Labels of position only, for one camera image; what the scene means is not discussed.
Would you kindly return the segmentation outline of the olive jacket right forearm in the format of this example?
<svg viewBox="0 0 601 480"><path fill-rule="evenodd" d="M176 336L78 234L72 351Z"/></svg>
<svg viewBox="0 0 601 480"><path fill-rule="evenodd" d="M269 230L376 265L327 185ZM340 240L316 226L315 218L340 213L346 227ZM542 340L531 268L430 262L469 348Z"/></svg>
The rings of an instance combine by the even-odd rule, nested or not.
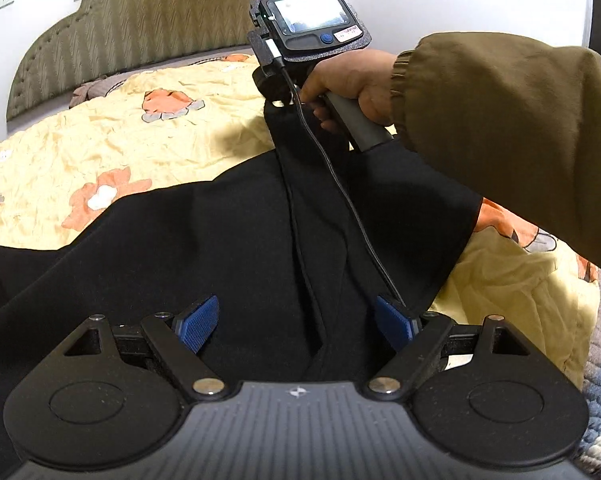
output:
<svg viewBox="0 0 601 480"><path fill-rule="evenodd" d="M443 32L403 52L393 121L410 150L601 268L601 56Z"/></svg>

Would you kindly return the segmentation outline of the person right hand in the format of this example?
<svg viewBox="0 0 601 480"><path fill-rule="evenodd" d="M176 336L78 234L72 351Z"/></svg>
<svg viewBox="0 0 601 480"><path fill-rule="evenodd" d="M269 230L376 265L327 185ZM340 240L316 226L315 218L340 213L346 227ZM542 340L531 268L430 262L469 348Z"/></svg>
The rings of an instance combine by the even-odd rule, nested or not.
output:
<svg viewBox="0 0 601 480"><path fill-rule="evenodd" d="M313 109L321 127L340 133L331 112L319 103L319 96L333 92L337 96L356 100L363 115L375 124L388 127L391 117L391 75L397 55L381 50L348 51L317 63L301 87L303 104Z"/></svg>

